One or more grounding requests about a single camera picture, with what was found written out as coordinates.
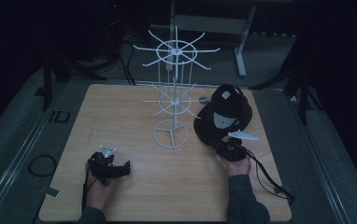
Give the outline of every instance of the black cap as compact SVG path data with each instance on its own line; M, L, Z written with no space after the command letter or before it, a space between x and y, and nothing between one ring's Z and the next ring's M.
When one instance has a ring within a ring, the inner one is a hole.
M196 134L202 142L214 147L228 133L243 131L250 123L252 110L241 89L222 84L197 117L193 123Z

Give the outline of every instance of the person's hand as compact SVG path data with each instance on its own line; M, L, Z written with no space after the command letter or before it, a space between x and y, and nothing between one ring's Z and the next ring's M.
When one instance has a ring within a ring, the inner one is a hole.
M220 157L225 163L228 171L228 175L248 175L251 170L250 157L246 154L246 158L241 161L228 161L223 157Z
M86 197L86 206L97 208L103 211L112 198L115 189L118 186L120 178L110 179L107 186L96 180L96 177L89 171L88 176L88 192Z

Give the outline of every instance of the gray sleeve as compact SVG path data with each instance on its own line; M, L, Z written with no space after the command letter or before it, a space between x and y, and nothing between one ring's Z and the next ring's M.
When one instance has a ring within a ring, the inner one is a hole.
M248 175L234 175L228 179L229 203L227 220L229 224L270 223L266 207L257 202Z
M106 217L102 211L93 207L86 207L83 210L78 224L104 224L106 223Z

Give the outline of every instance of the cap label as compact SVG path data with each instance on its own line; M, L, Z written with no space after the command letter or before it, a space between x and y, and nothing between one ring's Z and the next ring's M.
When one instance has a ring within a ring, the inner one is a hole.
M222 93L221 96L222 96L222 98L224 98L226 100L226 99L228 99L228 97L231 96L231 93L229 91L225 91Z

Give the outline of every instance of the light wood tabletop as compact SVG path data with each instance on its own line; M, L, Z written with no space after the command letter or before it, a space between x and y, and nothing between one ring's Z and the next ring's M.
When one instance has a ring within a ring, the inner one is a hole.
M213 88L193 88L191 100L210 98ZM246 133L256 141L244 140L266 171L281 185L278 170L266 139L257 106L250 91L253 117ZM118 190L104 211L109 221L226 221L228 176L215 150L203 144L195 134L195 115L204 107L192 102L189 111L178 121L188 130L186 142L178 148L160 147L153 138L155 126L172 119L168 113L152 116L161 108L160 93L152 86L93 84L88 89L74 127L50 187L58 189L57 198L46 196L39 218L43 221L73 221L81 214L82 184L85 163L99 146L113 147L114 165L130 161L131 174L119 182ZM271 220L287 221L291 210L287 200L266 192L258 183L255 162L250 172L254 194L268 209ZM259 171L267 189L272 185Z

